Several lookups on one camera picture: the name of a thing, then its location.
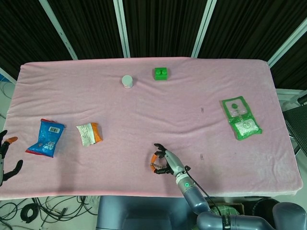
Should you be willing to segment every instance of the white and orange packet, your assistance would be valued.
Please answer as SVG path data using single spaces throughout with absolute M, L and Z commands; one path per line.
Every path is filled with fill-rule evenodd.
M 81 141 L 83 146 L 93 145 L 103 140 L 98 132 L 98 123 L 88 123 L 76 127 L 81 135 Z

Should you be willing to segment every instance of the barcode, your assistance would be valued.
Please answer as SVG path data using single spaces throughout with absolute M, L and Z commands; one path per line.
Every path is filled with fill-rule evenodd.
M 59 133 L 60 129 L 55 127 L 49 127 L 49 132 Z

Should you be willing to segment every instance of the green and white package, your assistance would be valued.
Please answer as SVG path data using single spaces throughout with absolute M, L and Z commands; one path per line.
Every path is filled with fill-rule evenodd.
M 248 138 L 253 134 L 262 133 L 251 110 L 242 96 L 223 100 L 223 107 L 228 122 L 236 132 L 238 140 Z

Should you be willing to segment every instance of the pink towel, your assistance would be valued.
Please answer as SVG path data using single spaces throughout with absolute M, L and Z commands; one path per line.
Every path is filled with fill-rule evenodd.
M 153 69 L 167 67 L 167 81 Z M 134 84 L 125 89 L 122 76 Z M 243 96 L 263 129 L 238 141 L 221 100 Z M 66 125 L 54 158 L 24 151 L 40 119 Z M 104 141 L 83 147 L 77 125 L 97 122 Z M 53 195 L 181 196 L 172 175 L 150 159 L 161 143 L 190 166 L 212 196 L 294 195 L 302 188 L 295 156 L 266 62 L 127 58 L 36 62 L 21 66 L 5 128 L 18 136 L 0 198 Z

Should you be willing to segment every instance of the green toy brick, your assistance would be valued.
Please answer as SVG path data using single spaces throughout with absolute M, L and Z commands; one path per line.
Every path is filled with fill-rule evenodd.
M 156 81 L 167 80 L 167 68 L 155 68 L 154 69 L 154 79 Z

